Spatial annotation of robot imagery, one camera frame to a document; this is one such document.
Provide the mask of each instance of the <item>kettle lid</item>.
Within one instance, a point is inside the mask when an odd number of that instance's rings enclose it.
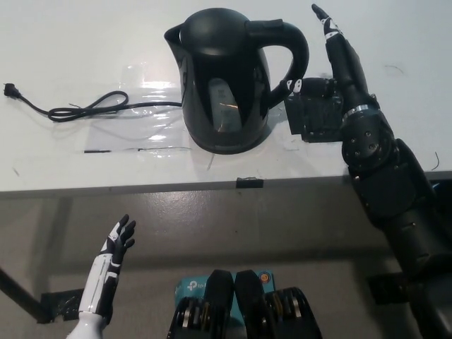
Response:
[[[190,53],[230,56],[241,53],[246,43],[243,14],[226,8],[209,8],[189,16],[182,25],[182,46]]]

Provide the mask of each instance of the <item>power cord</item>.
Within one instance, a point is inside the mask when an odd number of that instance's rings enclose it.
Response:
[[[13,99],[19,99],[20,101],[24,102],[31,108],[33,108],[36,112],[39,112],[40,114],[43,114],[47,116],[50,120],[54,122],[66,122],[66,121],[73,121],[76,119],[80,119],[83,117],[91,117],[96,114],[105,114],[105,113],[117,113],[118,111],[122,111],[125,109],[132,109],[132,108],[139,108],[139,107],[151,107],[151,106],[175,106],[175,107],[181,107],[182,104],[180,102],[171,102],[171,101],[155,101],[155,102],[140,102],[138,104],[130,104],[129,102],[129,96],[127,93],[123,92],[122,90],[114,90],[113,92],[107,93],[106,95],[100,97],[96,101],[94,101],[91,105],[88,105],[87,107],[60,107],[60,108],[53,108],[49,111],[44,111],[43,109],[40,109],[39,107],[34,106],[28,99],[26,99],[19,90],[15,87],[13,83],[6,83],[4,94],[6,97],[12,97]],[[113,95],[121,95],[124,97],[124,100],[117,104],[112,106],[106,106],[106,107],[96,107],[98,104],[100,104],[102,101],[107,99],[108,97],[111,97]]]

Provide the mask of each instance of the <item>kettle base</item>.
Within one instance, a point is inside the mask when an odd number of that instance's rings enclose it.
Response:
[[[255,148],[257,145],[259,145],[263,141],[263,135],[260,135],[256,140],[252,141],[251,143],[248,143],[246,145],[234,145],[234,146],[221,146],[221,145],[206,145],[205,143],[202,143],[199,141],[199,139],[195,138],[193,134],[190,133],[190,137],[193,139],[196,145],[201,147],[203,150],[207,150],[210,153],[214,154],[221,154],[221,155],[231,155],[231,154],[237,154],[237,153],[243,153],[248,150],[251,150],[252,148]]]

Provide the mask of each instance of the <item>concrete floor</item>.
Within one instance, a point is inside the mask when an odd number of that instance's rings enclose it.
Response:
[[[420,338],[407,305],[375,307],[365,278],[397,271],[342,184],[0,201],[0,266],[36,296],[81,288],[113,224],[137,221],[106,339],[166,338],[174,287],[214,268],[271,269],[302,288],[324,338]],[[0,338],[60,339],[0,294]]]

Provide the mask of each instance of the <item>white table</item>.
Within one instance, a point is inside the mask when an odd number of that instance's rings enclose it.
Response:
[[[416,154],[430,179],[452,177],[449,112],[452,48],[448,0],[319,1],[360,55],[397,137]],[[307,76],[331,73],[323,28],[310,1],[294,0],[6,0],[0,12],[0,79],[15,83],[50,109],[91,103],[119,88],[128,66],[146,64],[143,78],[179,82],[165,31],[212,6],[252,20],[282,18],[306,35]],[[266,49],[272,84],[284,76],[290,53]],[[53,124],[23,103],[0,98],[0,196],[68,196],[235,187],[237,177],[264,186],[309,178],[342,178],[340,144],[307,144],[285,119],[258,147],[238,155],[201,150],[180,129],[188,149],[84,154],[93,120]],[[435,152],[440,163],[437,165]]]

